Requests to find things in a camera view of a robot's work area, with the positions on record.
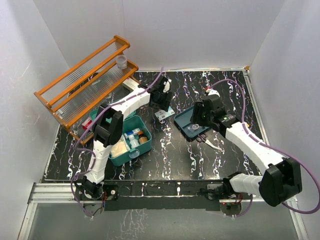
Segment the white plastic bottle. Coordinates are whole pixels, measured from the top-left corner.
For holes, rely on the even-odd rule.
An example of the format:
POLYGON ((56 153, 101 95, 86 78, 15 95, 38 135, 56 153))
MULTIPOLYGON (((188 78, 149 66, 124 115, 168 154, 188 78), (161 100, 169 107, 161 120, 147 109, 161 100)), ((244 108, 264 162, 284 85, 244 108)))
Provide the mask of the white plastic bottle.
POLYGON ((132 149, 135 149, 136 147, 138 147, 140 145, 139 141, 135 138, 134 135, 129 135, 128 139, 129 139, 130 147, 132 149))

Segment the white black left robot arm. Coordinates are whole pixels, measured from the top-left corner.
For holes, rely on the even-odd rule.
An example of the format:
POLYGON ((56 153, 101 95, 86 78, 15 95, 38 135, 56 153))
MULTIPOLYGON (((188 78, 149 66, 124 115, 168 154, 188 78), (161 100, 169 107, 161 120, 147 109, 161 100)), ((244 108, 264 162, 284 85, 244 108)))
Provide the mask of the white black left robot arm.
POLYGON ((105 179, 112 147, 123 135, 125 118, 144 105, 167 111, 173 95, 171 85, 171 81, 162 76, 151 88, 140 84, 115 103, 100 105, 92 128, 93 149, 89 168, 81 180, 81 191, 87 198, 97 200, 103 195, 101 182, 105 179))

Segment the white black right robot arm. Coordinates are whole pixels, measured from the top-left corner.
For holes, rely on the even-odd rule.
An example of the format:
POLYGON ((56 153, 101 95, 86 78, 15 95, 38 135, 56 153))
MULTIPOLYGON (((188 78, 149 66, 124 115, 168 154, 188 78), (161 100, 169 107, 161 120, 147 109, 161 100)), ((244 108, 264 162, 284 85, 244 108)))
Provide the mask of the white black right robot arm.
POLYGON ((260 196, 268 205, 276 207, 302 191, 300 164, 265 147, 236 115, 226 112, 218 95, 195 102, 190 122, 220 133, 247 155, 261 173, 235 172, 224 178, 219 190, 226 197, 233 199, 240 193, 247 193, 260 196))

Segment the brown medicine bottle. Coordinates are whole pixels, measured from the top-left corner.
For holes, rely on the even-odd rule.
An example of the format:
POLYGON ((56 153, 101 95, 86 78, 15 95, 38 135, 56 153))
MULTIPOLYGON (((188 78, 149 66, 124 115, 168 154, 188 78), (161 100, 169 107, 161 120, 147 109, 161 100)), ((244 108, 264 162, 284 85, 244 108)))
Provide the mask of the brown medicine bottle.
POLYGON ((138 141, 140 145, 148 141, 148 137, 145 135, 145 133, 142 130, 138 132, 138 141))

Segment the teal divider tray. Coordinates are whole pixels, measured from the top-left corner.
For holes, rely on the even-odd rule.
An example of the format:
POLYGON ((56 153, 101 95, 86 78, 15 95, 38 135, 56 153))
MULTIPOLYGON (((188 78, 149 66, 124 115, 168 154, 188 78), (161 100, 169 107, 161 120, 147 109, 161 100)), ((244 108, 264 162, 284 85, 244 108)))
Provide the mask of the teal divider tray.
POLYGON ((209 127, 205 126, 199 126, 197 129, 193 129, 193 124, 191 123, 193 110, 194 106, 192 105, 174 116, 175 125, 189 142, 195 140, 199 134, 206 133, 210 130, 209 127))

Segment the bandage roll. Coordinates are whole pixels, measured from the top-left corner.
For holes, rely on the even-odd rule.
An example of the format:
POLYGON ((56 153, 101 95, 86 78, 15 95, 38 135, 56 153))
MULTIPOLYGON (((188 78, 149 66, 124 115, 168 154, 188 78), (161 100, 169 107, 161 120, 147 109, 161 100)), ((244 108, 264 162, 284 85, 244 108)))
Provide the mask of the bandage roll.
POLYGON ((126 139, 128 139, 130 135, 135 136, 135 135, 137 135, 140 131, 141 131, 140 128, 135 128, 135 129, 132 129, 132 130, 130 130, 130 131, 125 132, 123 135, 124 135, 124 137, 125 137, 126 139))

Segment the bag of cotton balls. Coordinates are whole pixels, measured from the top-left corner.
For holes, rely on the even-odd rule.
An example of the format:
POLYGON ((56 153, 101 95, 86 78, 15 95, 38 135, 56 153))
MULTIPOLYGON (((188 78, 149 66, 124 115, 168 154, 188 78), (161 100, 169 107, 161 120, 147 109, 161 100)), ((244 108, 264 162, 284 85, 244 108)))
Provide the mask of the bag of cotton balls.
POLYGON ((130 150, 129 145, 126 142, 124 135, 120 137, 120 140, 113 145, 110 151, 110 156, 114 159, 130 150))

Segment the black handled scissors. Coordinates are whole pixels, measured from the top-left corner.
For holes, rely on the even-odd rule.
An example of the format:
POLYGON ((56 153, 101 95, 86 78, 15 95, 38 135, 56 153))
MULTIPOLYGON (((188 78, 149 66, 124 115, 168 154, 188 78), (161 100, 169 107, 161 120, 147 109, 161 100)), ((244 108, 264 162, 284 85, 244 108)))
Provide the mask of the black handled scissors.
POLYGON ((196 137, 196 140, 197 140, 199 143, 200 143, 200 142, 203 142, 203 143, 207 144, 209 147, 211 147, 212 149, 214 149, 214 150, 216 150, 216 151, 219 151, 219 152, 222 152, 222 151, 223 151, 220 147, 213 145, 213 143, 208 140, 208 136, 207 136, 206 133, 201 133, 201 134, 199 134, 199 135, 196 137))

